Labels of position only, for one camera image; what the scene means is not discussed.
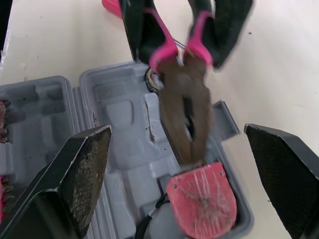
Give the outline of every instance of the red plastic part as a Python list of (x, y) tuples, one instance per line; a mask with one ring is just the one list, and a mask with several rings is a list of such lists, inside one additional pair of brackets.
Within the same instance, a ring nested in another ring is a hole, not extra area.
[(102, 5), (106, 10), (122, 18), (119, 0), (102, 0)]
[(5, 194), (3, 193), (4, 185), (3, 185), (3, 176), (0, 176), (0, 224), (2, 223), (3, 219), (6, 217), (6, 213), (3, 212), (4, 207), (6, 206), (6, 203), (3, 202), (3, 199), (5, 197)]
[(214, 239), (234, 226), (237, 204), (220, 162), (173, 177), (166, 188), (175, 219), (195, 239)]

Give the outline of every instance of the black pliers handle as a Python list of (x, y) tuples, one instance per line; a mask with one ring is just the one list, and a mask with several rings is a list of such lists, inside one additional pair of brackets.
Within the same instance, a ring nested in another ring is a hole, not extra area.
[[(234, 48), (252, 0), (188, 0), (193, 12), (186, 50), (207, 65), (220, 68)], [(177, 54), (176, 44), (156, 11), (153, 0), (120, 0), (124, 26), (134, 61), (153, 69)]]

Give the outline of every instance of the rusty pliers head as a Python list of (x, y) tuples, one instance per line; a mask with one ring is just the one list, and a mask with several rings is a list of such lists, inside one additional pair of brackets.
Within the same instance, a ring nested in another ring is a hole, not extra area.
[(179, 163), (196, 163), (205, 157), (211, 125), (206, 63), (186, 54), (183, 66), (171, 57), (159, 64), (158, 71), (164, 85), (159, 91), (160, 119), (169, 143)]

